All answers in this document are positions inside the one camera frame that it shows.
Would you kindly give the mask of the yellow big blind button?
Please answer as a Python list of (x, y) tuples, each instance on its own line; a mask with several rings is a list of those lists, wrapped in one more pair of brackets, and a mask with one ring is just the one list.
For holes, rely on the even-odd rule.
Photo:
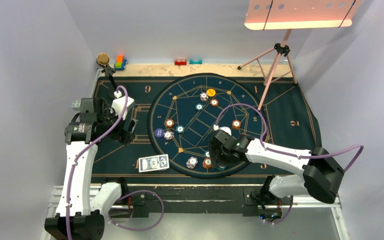
[(209, 88), (209, 89), (206, 90), (206, 94), (207, 94), (209, 97), (214, 97), (214, 96), (217, 94), (217, 92), (216, 92), (215, 89), (213, 89), (213, 88)]

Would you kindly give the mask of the pink white chip stack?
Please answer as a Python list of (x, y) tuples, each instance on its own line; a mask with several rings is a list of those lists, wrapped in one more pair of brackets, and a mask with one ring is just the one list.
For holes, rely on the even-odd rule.
[(186, 167), (188, 169), (194, 169), (198, 164), (198, 159), (194, 156), (190, 157), (186, 162)]

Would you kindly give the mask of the orange chip stack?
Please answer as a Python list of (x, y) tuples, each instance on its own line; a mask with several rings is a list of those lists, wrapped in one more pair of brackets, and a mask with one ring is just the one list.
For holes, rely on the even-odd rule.
[(209, 157), (206, 157), (203, 162), (202, 162), (202, 166), (205, 168), (205, 169), (211, 169), (212, 168), (212, 161)]

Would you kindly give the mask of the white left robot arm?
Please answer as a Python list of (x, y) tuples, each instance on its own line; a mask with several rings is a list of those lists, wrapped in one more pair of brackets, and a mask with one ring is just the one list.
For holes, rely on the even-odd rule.
[(122, 205), (129, 191), (122, 180), (106, 180), (91, 197), (93, 163), (99, 142), (105, 138), (128, 145), (135, 136), (138, 121), (124, 129), (128, 111), (135, 101), (119, 97), (108, 104), (101, 97), (83, 98), (72, 103), (76, 114), (64, 130), (66, 170), (62, 194), (55, 215), (44, 229), (57, 240), (100, 240), (109, 222), (111, 206)]

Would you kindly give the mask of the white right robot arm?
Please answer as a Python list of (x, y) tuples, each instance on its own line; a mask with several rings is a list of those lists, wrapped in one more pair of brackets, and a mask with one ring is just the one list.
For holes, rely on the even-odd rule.
[(298, 150), (269, 143), (248, 135), (233, 137), (216, 130), (208, 142), (212, 164), (228, 166), (238, 163), (265, 164), (290, 173), (269, 176), (258, 197), (264, 205), (273, 205), (287, 196), (309, 195), (332, 204), (335, 202), (345, 170), (324, 148)]

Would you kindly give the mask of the blue playing card deck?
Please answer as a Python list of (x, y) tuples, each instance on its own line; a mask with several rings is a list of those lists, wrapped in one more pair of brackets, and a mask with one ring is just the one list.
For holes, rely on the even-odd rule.
[(140, 157), (138, 159), (138, 171), (140, 173), (163, 171), (170, 168), (168, 154)]

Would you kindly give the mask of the teal chip stack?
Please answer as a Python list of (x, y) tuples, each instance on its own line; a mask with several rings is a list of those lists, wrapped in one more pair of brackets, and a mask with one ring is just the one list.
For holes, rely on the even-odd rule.
[(216, 168), (218, 171), (224, 171), (226, 169), (226, 166), (224, 165), (219, 165), (217, 168)]

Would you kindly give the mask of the teal poker chip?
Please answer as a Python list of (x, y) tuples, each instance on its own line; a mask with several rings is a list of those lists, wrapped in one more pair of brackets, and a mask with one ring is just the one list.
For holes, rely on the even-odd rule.
[(198, 103), (198, 104), (195, 105), (195, 109), (197, 111), (201, 111), (203, 108), (204, 108), (204, 106), (201, 103)]
[(204, 153), (205, 157), (206, 158), (209, 158), (210, 157), (210, 152), (207, 150), (205, 153)]
[(181, 134), (185, 131), (185, 128), (182, 125), (178, 125), (175, 130), (177, 133)]

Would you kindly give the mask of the purple small blind button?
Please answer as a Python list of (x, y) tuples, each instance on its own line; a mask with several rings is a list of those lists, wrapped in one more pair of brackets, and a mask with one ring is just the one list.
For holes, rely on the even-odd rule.
[(165, 130), (162, 129), (162, 128), (157, 128), (157, 129), (154, 130), (154, 136), (155, 136), (156, 138), (161, 138), (161, 137), (163, 137), (163, 136), (164, 136), (164, 133), (165, 133)]

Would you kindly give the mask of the orange poker chip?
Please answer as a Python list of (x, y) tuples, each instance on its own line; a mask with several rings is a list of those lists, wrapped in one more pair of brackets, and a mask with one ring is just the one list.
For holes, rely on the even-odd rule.
[(241, 121), (235, 119), (235, 120), (232, 121), (232, 125), (231, 126), (232, 126), (232, 128), (234, 130), (239, 130), (241, 128)]
[(210, 105), (213, 107), (217, 107), (219, 105), (219, 101), (217, 99), (212, 99), (210, 101)]
[(174, 125), (175, 125), (175, 121), (173, 119), (167, 119), (165, 122), (164, 122), (164, 125), (167, 129), (170, 129), (172, 128)]

